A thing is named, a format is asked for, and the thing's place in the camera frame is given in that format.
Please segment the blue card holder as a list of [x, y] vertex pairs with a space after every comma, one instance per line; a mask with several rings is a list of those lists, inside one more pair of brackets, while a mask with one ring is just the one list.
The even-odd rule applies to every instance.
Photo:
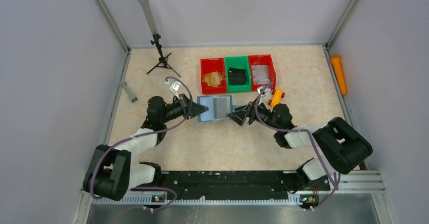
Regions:
[[208, 108], [206, 112], [198, 115], [199, 122], [230, 120], [227, 114], [239, 107], [233, 104], [231, 95], [198, 96], [197, 103]]

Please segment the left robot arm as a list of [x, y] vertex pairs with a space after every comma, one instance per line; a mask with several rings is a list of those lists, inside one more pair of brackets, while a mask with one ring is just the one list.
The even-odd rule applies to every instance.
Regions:
[[179, 117], [191, 119], [206, 111], [207, 106], [193, 102], [185, 94], [175, 96], [170, 104], [161, 96], [151, 97], [146, 119], [133, 135], [118, 144], [95, 148], [83, 180], [83, 190], [95, 199], [104, 197], [118, 201], [128, 190], [152, 183], [160, 167], [141, 162], [132, 168], [132, 160], [163, 141], [167, 122]]

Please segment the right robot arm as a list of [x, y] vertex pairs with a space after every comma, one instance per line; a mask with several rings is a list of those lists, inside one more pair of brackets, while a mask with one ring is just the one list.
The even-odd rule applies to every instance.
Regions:
[[236, 108], [227, 117], [239, 125], [257, 121], [275, 130], [274, 139], [281, 148], [315, 150], [317, 156], [298, 167], [286, 181], [292, 190], [306, 189], [330, 174], [348, 174], [373, 153], [371, 144], [341, 117], [322, 126], [298, 127], [292, 123], [286, 104], [269, 110], [256, 102]]

